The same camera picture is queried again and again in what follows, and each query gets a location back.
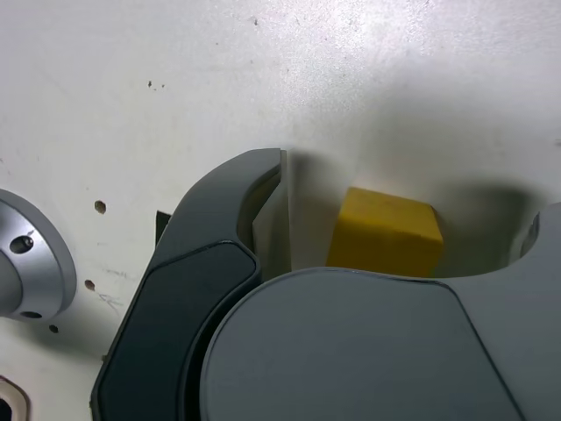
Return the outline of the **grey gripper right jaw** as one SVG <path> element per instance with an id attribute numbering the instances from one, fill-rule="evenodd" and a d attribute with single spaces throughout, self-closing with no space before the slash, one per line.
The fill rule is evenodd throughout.
<path id="1" fill-rule="evenodd" d="M 313 268 L 264 283 L 214 333 L 204 420 L 557 420 L 560 208 L 472 277 Z"/>

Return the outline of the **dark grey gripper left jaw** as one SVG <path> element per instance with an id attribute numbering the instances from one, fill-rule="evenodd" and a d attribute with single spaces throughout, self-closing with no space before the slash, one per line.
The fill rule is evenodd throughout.
<path id="1" fill-rule="evenodd" d="M 252 225 L 282 190 L 286 154 L 242 153 L 177 205 L 91 393 L 95 420 L 198 420 L 204 355 L 228 311 L 262 281 Z"/>

